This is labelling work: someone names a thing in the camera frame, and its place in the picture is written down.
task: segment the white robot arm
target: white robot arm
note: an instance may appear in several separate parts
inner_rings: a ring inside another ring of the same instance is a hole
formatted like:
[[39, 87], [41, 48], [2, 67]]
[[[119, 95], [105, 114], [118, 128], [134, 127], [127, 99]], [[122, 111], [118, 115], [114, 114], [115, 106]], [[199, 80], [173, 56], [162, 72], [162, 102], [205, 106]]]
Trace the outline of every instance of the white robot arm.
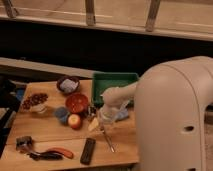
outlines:
[[213, 59], [165, 62], [114, 90], [103, 93], [106, 107], [118, 109], [122, 99], [134, 97], [142, 171], [206, 171], [204, 115], [213, 102]]

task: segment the tray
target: tray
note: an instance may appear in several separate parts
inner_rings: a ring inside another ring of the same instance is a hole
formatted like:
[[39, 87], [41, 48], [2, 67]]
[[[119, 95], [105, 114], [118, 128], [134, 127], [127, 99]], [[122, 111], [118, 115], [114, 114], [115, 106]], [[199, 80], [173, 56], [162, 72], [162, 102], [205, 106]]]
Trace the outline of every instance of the tray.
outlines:
[[137, 73], [94, 73], [92, 78], [92, 103], [95, 107], [103, 105], [102, 97], [100, 96], [104, 90], [109, 87], [123, 87], [133, 82], [138, 81]]

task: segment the metal utensil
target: metal utensil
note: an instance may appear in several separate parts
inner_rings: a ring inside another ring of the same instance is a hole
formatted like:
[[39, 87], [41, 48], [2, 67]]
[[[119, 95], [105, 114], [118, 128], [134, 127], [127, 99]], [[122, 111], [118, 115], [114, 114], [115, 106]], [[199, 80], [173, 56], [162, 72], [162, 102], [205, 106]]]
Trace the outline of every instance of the metal utensil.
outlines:
[[100, 125], [100, 131], [103, 133], [107, 144], [109, 145], [111, 151], [114, 153], [115, 152], [115, 148], [113, 147], [112, 141], [111, 141], [110, 137], [107, 135], [105, 127], [104, 127], [103, 124]]
[[16, 150], [19, 150], [21, 153], [29, 155], [30, 158], [34, 160], [60, 160], [62, 156], [54, 152], [43, 152], [39, 153], [33, 150], [33, 140], [31, 136], [19, 137], [16, 139]]

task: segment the black wall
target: black wall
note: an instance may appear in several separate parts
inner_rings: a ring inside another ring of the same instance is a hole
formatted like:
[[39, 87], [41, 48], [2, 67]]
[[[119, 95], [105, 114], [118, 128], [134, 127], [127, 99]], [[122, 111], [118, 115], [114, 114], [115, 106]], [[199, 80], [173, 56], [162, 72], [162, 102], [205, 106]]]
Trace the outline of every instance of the black wall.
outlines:
[[213, 57], [213, 42], [0, 21], [0, 56], [142, 74], [168, 60]]

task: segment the red bowl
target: red bowl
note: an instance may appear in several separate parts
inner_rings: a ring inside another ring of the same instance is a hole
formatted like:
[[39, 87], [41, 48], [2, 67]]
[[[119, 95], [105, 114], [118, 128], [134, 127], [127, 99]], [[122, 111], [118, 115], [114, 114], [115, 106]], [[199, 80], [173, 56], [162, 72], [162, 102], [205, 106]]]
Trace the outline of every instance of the red bowl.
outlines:
[[84, 94], [73, 93], [67, 97], [65, 105], [71, 113], [80, 114], [88, 109], [89, 101]]

